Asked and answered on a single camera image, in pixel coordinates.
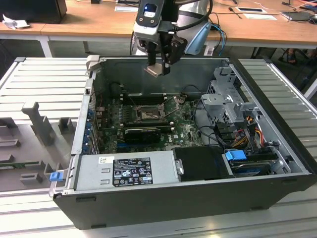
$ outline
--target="green circuit board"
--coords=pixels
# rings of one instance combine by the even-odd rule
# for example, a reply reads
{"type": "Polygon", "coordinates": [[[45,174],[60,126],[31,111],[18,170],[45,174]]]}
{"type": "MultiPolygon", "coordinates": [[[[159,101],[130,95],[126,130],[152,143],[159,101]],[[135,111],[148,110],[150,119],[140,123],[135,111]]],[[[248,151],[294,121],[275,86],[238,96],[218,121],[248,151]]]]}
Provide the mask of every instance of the green circuit board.
{"type": "MultiPolygon", "coordinates": [[[[128,112],[131,114],[131,120],[135,120],[137,114],[135,113],[134,105],[123,105],[120,100],[114,99],[111,103],[105,105],[103,112],[102,123],[100,123],[99,136],[101,140],[101,152],[103,153],[128,153],[128,152],[146,152],[146,151],[163,151],[171,150],[174,147],[192,147],[202,146],[203,141],[200,137],[198,129],[192,120],[192,103],[185,102],[178,104],[172,98],[167,99],[164,103],[164,119],[168,122],[173,122],[174,130],[162,132],[160,141],[153,144],[127,144],[124,141],[124,131],[126,128],[122,123],[122,114],[128,112]]],[[[141,105],[142,108],[156,108],[160,105],[141,105]]],[[[151,116],[143,114],[142,117],[150,119],[151,116]]]]}

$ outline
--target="floor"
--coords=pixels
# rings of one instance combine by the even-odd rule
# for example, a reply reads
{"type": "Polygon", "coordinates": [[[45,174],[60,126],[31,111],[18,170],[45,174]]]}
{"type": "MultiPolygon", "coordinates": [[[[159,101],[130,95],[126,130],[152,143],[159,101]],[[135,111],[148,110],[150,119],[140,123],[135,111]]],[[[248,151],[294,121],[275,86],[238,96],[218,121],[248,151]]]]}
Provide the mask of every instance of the floor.
{"type": "MultiPolygon", "coordinates": [[[[51,49],[55,57],[87,57],[84,52],[82,42],[54,41],[50,42],[51,49]]],[[[90,54],[101,56],[126,56],[129,54],[129,39],[126,43],[102,43],[89,42],[90,54]]],[[[252,54],[252,47],[225,47],[222,56],[235,56],[241,59],[249,59],[252,54]]],[[[290,65],[280,62],[278,58],[283,50],[277,49],[271,60],[281,70],[284,75],[295,85],[299,86],[302,79],[310,73],[311,66],[305,66],[307,60],[297,54],[297,65],[290,65]]],[[[44,57],[41,45],[38,41],[24,40],[0,40],[0,77],[4,75],[6,69],[10,67],[16,57],[44,57]]],[[[317,95],[312,98],[312,102],[317,105],[317,95]]]]}

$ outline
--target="white sheet of paper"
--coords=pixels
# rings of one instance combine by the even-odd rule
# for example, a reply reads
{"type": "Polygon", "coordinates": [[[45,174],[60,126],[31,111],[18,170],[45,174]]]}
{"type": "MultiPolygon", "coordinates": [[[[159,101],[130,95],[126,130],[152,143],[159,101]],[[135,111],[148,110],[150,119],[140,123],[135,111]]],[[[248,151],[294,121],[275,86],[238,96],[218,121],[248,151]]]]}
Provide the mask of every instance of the white sheet of paper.
{"type": "Polygon", "coordinates": [[[116,6],[114,11],[123,11],[123,12],[138,12],[137,7],[129,7],[129,6],[116,6]]]}
{"type": "Polygon", "coordinates": [[[6,17],[4,14],[2,23],[6,25],[8,28],[16,29],[16,28],[23,28],[23,27],[29,27],[28,23],[26,23],[25,20],[13,20],[11,18],[6,17]]]}
{"type": "Polygon", "coordinates": [[[264,14],[250,14],[250,13],[244,13],[243,14],[248,19],[261,19],[261,20],[277,20],[272,15],[264,15],[264,14]]]}

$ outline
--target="aluminum profile table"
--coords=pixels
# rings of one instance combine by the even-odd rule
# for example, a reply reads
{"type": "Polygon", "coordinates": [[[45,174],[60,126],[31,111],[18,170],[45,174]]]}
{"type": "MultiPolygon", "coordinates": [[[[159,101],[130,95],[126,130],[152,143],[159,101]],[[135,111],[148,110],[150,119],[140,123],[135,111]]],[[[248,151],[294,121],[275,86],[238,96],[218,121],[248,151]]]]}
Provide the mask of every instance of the aluminum profile table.
{"type": "MultiPolygon", "coordinates": [[[[272,63],[266,63],[263,59],[241,59],[240,62],[310,154],[317,159],[317,109],[272,63]]],[[[244,87],[242,91],[252,101],[244,87]]]]}
{"type": "Polygon", "coordinates": [[[21,112],[26,101],[39,103],[49,121],[77,121],[86,80],[86,58],[18,58],[0,81],[0,118],[16,124],[30,120],[21,112]]]}

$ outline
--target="motherboard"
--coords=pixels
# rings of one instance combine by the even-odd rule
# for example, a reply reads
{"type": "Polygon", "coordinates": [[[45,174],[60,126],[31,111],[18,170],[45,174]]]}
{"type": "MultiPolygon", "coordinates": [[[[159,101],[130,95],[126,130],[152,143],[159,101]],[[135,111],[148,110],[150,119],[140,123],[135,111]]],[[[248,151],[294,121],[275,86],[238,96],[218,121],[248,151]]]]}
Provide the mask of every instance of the motherboard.
{"type": "Polygon", "coordinates": [[[204,145],[193,122],[194,101],[182,101],[179,96],[149,105],[125,101],[112,99],[97,108],[101,153],[164,151],[204,145]]]}

